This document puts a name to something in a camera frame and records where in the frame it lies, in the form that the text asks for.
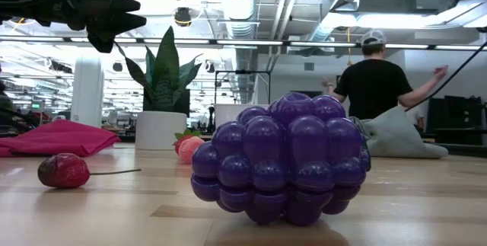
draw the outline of pillar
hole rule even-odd
[[[76,59],[71,121],[101,127],[103,80],[103,65],[97,53]]]

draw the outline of green leaf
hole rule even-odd
[[[191,73],[191,71],[193,70],[194,66],[195,66],[195,61],[196,59],[201,56],[202,54],[199,54],[198,56],[195,56],[195,58],[190,61],[189,63],[185,64],[185,65],[182,65],[180,67],[180,84],[179,84],[179,87],[178,88],[181,88],[181,86],[183,87],[186,87],[189,83],[191,83],[191,81],[194,79],[192,78],[191,81],[187,82],[186,83],[186,78],[188,77],[188,75]]]
[[[165,75],[159,80],[155,88],[152,107],[157,111],[172,112],[173,106],[173,91],[170,87],[170,79],[169,76]]]
[[[175,92],[173,93],[173,102],[174,103],[176,103],[176,101],[181,97],[181,94],[186,89],[186,86],[189,83],[191,83],[191,81],[193,81],[193,79],[195,79],[196,75],[198,75],[199,67],[201,67],[201,65],[202,65],[202,63],[196,64],[195,66],[193,66],[190,69],[190,71],[188,72],[188,74],[185,77],[181,78],[180,87],[177,90],[175,90]]]
[[[145,64],[147,66],[147,70],[145,70],[145,78],[147,82],[152,85],[152,75],[154,74],[154,67],[155,67],[155,56],[149,47],[145,47],[147,53],[145,54]]]
[[[144,72],[142,71],[142,69],[140,69],[140,66],[138,66],[137,63],[135,63],[133,60],[126,57],[125,53],[122,50],[122,47],[120,47],[118,43],[115,44],[119,48],[119,51],[122,54],[122,56],[125,57],[125,62],[127,65],[127,69],[129,70],[130,76],[132,76],[132,78],[140,85],[142,85],[142,87],[147,91],[149,98],[152,100],[154,96],[154,91],[152,90],[151,85],[147,82],[147,79],[145,79]]]
[[[178,88],[180,80],[180,60],[174,44],[174,31],[172,27],[167,29],[159,45],[158,55],[155,59],[154,73],[152,74],[152,86],[157,87],[159,81],[169,77],[171,90]]]

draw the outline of pink fabric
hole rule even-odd
[[[87,157],[119,141],[116,134],[104,129],[69,120],[57,120],[23,135],[0,139],[0,157],[50,156],[60,153]]]

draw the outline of pink ball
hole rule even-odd
[[[191,164],[191,158],[193,157],[194,152],[203,143],[203,139],[200,139],[198,136],[194,136],[183,141],[179,150],[181,162],[184,164]]]

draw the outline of baseball cap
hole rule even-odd
[[[360,44],[363,46],[370,46],[370,45],[377,45],[377,44],[386,44],[387,38],[383,31],[381,30],[370,30],[360,41]]]

